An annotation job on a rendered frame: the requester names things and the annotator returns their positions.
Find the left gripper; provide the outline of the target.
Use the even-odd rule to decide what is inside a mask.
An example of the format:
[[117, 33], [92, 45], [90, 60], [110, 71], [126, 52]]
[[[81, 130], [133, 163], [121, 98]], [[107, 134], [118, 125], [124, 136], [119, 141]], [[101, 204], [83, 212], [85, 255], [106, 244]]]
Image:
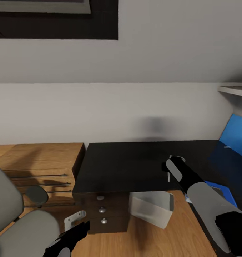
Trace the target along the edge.
[[62, 237], [63, 235], [71, 234], [74, 237], [75, 244], [84, 237], [86, 237], [88, 230], [90, 229], [90, 221], [82, 222], [78, 225], [76, 225], [74, 228], [71, 228], [69, 231], [64, 231], [59, 235], [59, 238]]

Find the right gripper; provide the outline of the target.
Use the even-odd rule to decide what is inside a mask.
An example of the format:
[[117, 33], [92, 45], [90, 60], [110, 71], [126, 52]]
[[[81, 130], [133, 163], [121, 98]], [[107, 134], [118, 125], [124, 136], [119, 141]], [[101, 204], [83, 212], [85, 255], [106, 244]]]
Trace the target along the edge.
[[166, 167], [166, 163], [165, 162], [162, 162], [162, 169], [161, 169], [162, 171], [165, 171], [165, 172], [169, 172], [169, 173], [171, 173], [170, 171], [169, 171], [169, 169]]

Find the folder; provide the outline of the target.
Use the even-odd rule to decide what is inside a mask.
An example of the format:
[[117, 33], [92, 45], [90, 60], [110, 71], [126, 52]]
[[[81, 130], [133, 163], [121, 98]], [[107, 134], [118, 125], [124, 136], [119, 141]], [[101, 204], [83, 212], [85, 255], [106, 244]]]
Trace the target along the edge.
[[[237, 206], [237, 204], [236, 204], [236, 202], [235, 202], [235, 200], [234, 200], [234, 198], [233, 198], [233, 196], [232, 196], [232, 194], [231, 194], [231, 192], [230, 192], [228, 187], [223, 186], [223, 185], [218, 185], [218, 184], [215, 184], [213, 182], [208, 182], [206, 180], [204, 180], [204, 181], [209, 186], [220, 188], [222, 193], [223, 193], [223, 195], [224, 195], [224, 197], [225, 197], [225, 199], [228, 200], [230, 203], [232, 203], [236, 208], [238, 208], [238, 206]], [[187, 202], [191, 203], [191, 201], [190, 201], [189, 197], [187, 196], [187, 194], [185, 194], [185, 200]]]

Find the notebook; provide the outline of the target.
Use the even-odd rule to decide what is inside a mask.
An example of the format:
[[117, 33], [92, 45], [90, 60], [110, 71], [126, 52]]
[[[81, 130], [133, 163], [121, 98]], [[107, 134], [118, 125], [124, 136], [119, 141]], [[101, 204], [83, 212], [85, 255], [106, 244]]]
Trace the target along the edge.
[[223, 198], [225, 198], [220, 188], [212, 187], [212, 186], [211, 186], [211, 188], [214, 189], [220, 196], [222, 196]]

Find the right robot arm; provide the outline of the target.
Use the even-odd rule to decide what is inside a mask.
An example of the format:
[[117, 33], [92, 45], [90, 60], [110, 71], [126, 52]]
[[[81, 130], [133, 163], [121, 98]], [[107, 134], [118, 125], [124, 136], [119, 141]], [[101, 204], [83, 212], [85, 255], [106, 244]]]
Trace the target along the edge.
[[242, 211], [212, 189], [183, 157], [170, 155], [161, 170], [175, 177], [216, 244], [225, 253], [242, 257]]

